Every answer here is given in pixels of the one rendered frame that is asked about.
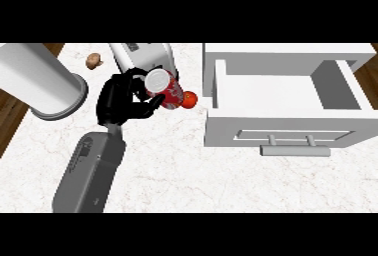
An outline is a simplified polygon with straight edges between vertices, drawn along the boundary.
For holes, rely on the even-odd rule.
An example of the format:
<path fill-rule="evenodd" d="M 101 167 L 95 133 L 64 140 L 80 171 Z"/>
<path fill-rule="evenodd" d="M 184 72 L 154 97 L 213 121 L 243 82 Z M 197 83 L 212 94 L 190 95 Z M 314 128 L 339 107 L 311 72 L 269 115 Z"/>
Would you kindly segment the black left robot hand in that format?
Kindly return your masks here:
<path fill-rule="evenodd" d="M 141 79 L 147 75 L 144 69 L 132 68 L 123 74 L 114 74 L 105 82 L 97 104 L 100 125 L 123 125 L 131 119 L 147 119 L 153 116 L 166 95 L 148 95 Z"/>

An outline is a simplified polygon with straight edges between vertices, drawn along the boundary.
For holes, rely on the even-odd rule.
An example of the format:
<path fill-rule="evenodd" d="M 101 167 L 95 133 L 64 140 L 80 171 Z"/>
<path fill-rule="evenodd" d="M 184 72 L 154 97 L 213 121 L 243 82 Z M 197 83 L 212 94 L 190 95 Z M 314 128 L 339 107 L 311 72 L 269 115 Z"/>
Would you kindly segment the red can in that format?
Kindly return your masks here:
<path fill-rule="evenodd" d="M 145 78 L 147 92 L 151 97 L 159 94 L 166 95 L 162 103 L 163 107 L 175 110 L 182 106 L 184 102 L 184 89 L 170 71 L 166 69 L 154 69 Z"/>

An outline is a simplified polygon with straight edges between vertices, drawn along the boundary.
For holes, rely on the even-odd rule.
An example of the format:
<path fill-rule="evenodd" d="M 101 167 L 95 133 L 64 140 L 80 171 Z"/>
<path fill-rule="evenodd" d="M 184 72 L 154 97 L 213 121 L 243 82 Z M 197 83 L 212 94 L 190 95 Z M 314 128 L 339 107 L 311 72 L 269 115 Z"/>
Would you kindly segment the white open drawer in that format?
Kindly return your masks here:
<path fill-rule="evenodd" d="M 305 76 L 229 75 L 226 67 L 219 60 L 206 146 L 259 147 L 275 139 L 346 148 L 378 136 L 378 110 L 345 60 L 324 61 Z"/>

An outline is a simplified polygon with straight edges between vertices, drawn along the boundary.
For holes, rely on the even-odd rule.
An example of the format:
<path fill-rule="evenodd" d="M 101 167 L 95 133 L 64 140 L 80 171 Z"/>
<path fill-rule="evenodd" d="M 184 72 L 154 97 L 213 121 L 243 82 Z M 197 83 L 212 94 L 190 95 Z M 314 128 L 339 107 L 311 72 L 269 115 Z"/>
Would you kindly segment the brown potato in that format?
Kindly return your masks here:
<path fill-rule="evenodd" d="M 91 70 L 94 70 L 98 66 L 104 64 L 104 61 L 101 60 L 101 54 L 100 53 L 92 53 L 88 56 L 86 60 L 86 66 Z"/>

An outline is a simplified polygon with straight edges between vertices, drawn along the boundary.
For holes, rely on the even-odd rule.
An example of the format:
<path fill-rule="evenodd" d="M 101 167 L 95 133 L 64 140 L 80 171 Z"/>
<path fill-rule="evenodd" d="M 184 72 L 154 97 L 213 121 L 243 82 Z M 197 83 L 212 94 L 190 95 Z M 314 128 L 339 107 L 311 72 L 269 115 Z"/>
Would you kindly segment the red tomato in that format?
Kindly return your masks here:
<path fill-rule="evenodd" d="M 182 102 L 182 107 L 187 109 L 191 109 L 195 107 L 198 102 L 198 96 L 193 91 L 185 91 L 184 92 L 184 102 Z"/>

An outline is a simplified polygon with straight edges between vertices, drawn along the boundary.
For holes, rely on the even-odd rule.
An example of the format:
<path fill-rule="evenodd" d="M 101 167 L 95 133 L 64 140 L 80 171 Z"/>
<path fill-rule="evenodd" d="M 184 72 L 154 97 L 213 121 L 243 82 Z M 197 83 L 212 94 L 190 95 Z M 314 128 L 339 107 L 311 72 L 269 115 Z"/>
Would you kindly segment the white paper towel roll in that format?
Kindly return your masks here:
<path fill-rule="evenodd" d="M 0 89 L 46 121 L 68 117 L 89 93 L 85 78 L 68 71 L 42 43 L 0 43 Z"/>

